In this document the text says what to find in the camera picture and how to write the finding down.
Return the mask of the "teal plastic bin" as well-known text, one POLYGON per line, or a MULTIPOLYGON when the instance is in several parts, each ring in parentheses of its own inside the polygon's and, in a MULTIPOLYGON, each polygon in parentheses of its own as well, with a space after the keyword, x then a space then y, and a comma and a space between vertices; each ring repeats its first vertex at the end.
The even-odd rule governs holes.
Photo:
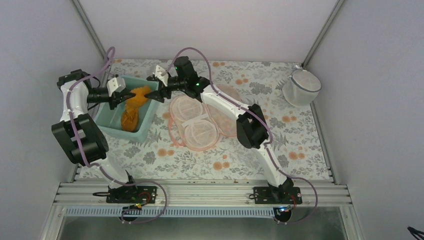
POLYGON ((106 135, 142 143, 146 140, 159 103, 147 99, 140 107, 131 108, 125 102, 113 110, 108 103, 99 105, 94 122, 106 135))

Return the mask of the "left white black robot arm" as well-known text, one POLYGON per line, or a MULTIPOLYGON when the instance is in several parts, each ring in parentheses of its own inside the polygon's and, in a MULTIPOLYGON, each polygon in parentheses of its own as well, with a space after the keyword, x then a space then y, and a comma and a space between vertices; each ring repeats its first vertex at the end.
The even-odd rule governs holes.
POLYGON ((97 170, 108 181, 109 189, 119 189, 119 196, 131 203, 139 197, 132 176, 107 156, 106 137, 89 114, 89 104, 107 103, 114 110, 122 102, 135 97, 125 80, 116 75, 105 87, 92 87, 87 72, 81 69, 61 76, 57 86, 63 94, 63 112, 51 131, 73 164, 97 170))

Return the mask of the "orange mustard bra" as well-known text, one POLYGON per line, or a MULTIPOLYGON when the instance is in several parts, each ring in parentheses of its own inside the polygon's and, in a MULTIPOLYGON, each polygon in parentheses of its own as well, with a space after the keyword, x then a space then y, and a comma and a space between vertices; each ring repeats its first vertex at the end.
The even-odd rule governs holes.
POLYGON ((136 96, 125 101, 124 112, 120 118, 121 129, 125 132, 135 132, 140 122, 139 109, 149 100, 144 95, 152 90, 145 85, 131 90, 136 96))

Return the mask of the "orange floral mesh laundry bag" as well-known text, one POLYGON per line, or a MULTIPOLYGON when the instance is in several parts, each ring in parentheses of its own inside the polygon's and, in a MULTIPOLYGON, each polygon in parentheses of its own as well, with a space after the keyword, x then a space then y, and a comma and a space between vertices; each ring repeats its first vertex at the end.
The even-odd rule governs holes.
POLYGON ((213 147, 221 136, 237 136, 236 121, 218 108, 186 95, 169 105, 168 133, 176 147, 202 152, 213 147))

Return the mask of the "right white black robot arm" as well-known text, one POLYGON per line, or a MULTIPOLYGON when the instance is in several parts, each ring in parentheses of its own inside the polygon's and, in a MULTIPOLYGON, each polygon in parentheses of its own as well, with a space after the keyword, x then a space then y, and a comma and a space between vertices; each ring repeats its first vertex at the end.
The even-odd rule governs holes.
POLYGON ((179 91, 223 112, 225 116, 235 121, 239 143, 251 149, 261 162, 272 200, 282 204, 289 199, 294 183, 290 176, 283 173, 270 147, 273 136, 261 107, 236 100, 218 89, 210 77, 199 76, 187 56, 177 57, 171 65, 176 70, 175 76, 171 76, 168 70, 158 65, 147 77, 148 81, 157 82, 158 88, 145 97, 163 103, 165 99, 171 98, 173 92, 179 91))

